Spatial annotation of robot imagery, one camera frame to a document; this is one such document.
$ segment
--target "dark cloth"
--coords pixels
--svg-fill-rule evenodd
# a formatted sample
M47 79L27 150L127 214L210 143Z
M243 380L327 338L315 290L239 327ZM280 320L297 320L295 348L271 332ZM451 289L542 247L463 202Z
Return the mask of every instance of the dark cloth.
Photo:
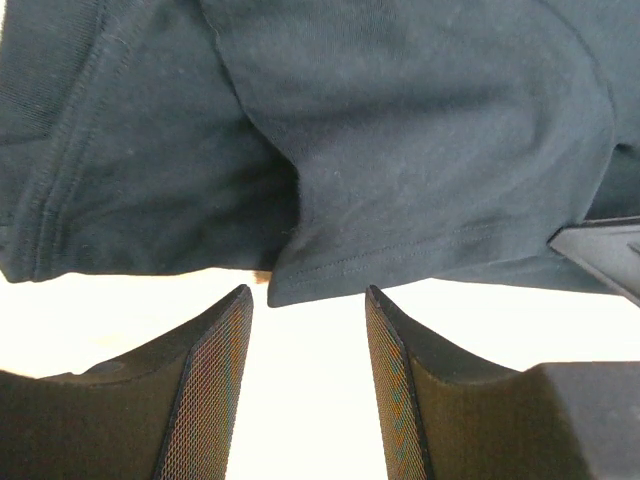
M12 282L273 269L606 292L547 241L640 214L637 0L9 0Z

